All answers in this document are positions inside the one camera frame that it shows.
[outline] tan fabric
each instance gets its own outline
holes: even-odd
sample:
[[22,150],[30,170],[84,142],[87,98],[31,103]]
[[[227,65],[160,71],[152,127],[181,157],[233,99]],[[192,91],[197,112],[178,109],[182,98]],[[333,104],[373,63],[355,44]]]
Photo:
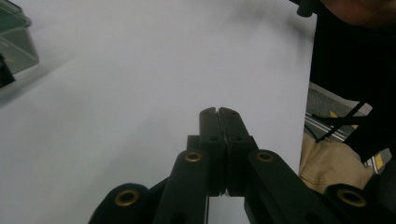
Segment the tan fabric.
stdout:
[[373,175],[373,168],[364,166],[348,145],[328,140],[316,143],[304,134],[299,176],[309,188],[319,193],[334,184],[363,189]]

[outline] black wire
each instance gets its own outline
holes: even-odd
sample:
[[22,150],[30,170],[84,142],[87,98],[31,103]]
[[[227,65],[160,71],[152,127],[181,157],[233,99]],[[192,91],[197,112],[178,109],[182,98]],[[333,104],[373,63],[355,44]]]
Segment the black wire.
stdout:
[[309,131],[312,136],[315,138],[315,141],[318,141],[318,137],[314,134],[314,132],[305,124],[304,127],[306,128],[307,131]]

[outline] clear plastic box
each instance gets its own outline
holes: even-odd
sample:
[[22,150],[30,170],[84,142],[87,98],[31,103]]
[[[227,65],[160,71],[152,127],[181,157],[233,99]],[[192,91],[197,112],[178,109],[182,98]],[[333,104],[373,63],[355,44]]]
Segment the clear plastic box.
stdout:
[[0,54],[12,74],[38,63],[37,53],[27,30],[29,18],[20,7],[0,0]]

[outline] brass insert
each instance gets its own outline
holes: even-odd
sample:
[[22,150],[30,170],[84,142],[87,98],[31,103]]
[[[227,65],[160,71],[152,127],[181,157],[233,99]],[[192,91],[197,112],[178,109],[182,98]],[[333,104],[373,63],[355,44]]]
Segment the brass insert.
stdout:
[[116,205],[120,207],[126,207],[131,204],[134,204],[139,200],[140,194],[139,191],[135,189],[127,189],[125,191],[120,192],[116,197]]
[[192,161],[192,162],[195,162],[195,161],[200,161],[201,159],[202,159],[202,154],[201,153],[198,153],[198,152],[190,152],[190,153],[187,153],[186,154],[186,156],[184,156],[184,159],[186,160],[186,161]]
[[359,193],[350,189],[339,189],[337,190],[337,196],[341,201],[355,207],[364,207],[367,205],[367,201]]
[[257,160],[270,162],[274,160],[274,157],[268,152],[259,152],[257,153]]

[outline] white surface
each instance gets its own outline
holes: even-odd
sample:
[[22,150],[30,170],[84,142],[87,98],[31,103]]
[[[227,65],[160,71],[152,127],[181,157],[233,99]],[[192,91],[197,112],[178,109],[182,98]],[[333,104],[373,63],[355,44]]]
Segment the white surface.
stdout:
[[[40,64],[0,90],[0,223],[87,223],[167,177],[211,106],[297,171],[316,18],[269,0],[14,0]],[[211,199],[209,223],[248,223]]]

